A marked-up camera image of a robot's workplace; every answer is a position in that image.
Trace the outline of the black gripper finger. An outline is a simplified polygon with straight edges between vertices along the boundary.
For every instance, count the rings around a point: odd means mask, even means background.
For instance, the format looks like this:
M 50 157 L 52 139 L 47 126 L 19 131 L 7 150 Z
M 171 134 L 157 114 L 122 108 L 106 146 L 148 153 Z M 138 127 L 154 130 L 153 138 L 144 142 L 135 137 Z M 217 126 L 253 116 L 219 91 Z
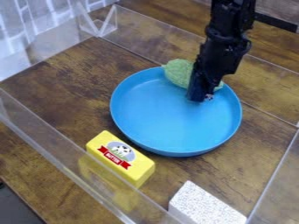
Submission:
M 195 62 L 193 64 L 191 78 L 187 87 L 189 100 L 203 102 L 206 99 L 211 99 L 219 85 L 221 77 L 209 74 L 203 65 Z

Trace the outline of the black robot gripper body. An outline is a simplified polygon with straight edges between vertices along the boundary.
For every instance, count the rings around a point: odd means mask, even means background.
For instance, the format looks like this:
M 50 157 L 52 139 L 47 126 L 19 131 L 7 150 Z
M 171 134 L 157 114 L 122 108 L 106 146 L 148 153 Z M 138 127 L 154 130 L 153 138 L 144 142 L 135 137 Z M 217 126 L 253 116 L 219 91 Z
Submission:
M 234 74 L 253 43 L 247 31 L 255 22 L 257 0 L 211 0 L 206 41 L 198 63 L 209 82 Z

